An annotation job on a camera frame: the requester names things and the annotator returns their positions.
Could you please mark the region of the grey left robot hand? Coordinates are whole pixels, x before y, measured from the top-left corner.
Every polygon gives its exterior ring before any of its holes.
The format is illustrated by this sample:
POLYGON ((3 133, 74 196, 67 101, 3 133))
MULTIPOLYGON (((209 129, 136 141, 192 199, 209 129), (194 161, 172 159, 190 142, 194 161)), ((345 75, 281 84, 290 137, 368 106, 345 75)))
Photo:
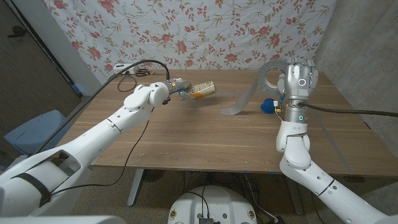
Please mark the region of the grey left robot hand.
POLYGON ((194 100, 191 93, 192 84, 182 78, 174 78, 167 81, 169 86, 169 95, 177 94, 181 100, 194 100))

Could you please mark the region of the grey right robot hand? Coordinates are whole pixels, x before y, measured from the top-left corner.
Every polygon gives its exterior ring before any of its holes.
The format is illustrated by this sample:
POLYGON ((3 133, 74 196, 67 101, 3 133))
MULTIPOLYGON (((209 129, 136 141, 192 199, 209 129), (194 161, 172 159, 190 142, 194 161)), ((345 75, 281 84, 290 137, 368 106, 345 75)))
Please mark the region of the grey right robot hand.
POLYGON ((318 70, 312 59, 287 59, 286 70, 280 74, 278 91, 287 99, 308 100, 318 83, 318 70))

